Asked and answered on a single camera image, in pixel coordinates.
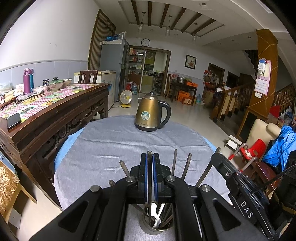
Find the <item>kettle spout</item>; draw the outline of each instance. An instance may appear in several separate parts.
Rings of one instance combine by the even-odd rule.
[[[139,103],[139,104],[140,104],[141,100],[142,100],[142,98],[138,98],[138,103]]]

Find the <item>wall clock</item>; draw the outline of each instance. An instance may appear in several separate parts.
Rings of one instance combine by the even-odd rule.
[[[141,44],[144,47],[148,47],[150,45],[150,40],[149,39],[142,39]]]

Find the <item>pot lid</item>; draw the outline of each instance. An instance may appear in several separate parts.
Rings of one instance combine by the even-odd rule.
[[[144,95],[145,99],[149,99],[149,100],[158,100],[157,96],[155,95],[155,93],[153,91],[151,91],[150,93]]]
[[[54,79],[52,81],[48,82],[47,85],[63,83],[63,82],[65,82],[65,81],[64,80],[59,80],[57,77],[54,77]]]

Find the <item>green lid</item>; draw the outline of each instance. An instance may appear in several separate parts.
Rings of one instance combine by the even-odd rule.
[[[63,83],[63,82],[65,82],[65,81],[64,80],[58,80],[57,77],[54,77],[54,79],[52,81],[48,82],[47,85],[57,84],[57,83]]]

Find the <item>kettle label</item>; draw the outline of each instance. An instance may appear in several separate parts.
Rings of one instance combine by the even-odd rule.
[[[150,119],[150,114],[147,111],[143,111],[142,114],[141,114],[141,117],[142,117],[143,120],[147,121],[147,120]]]

